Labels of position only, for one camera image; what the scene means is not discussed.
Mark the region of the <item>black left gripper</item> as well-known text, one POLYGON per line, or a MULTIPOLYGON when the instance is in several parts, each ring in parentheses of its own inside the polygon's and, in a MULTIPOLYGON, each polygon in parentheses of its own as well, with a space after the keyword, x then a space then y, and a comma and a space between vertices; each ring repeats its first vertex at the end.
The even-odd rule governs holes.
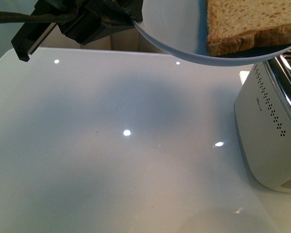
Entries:
POLYGON ((117 24, 143 21, 143 0, 39 0, 31 15, 13 13, 23 26, 12 39, 21 61, 27 62, 55 26, 66 37, 86 45, 116 32, 117 24))

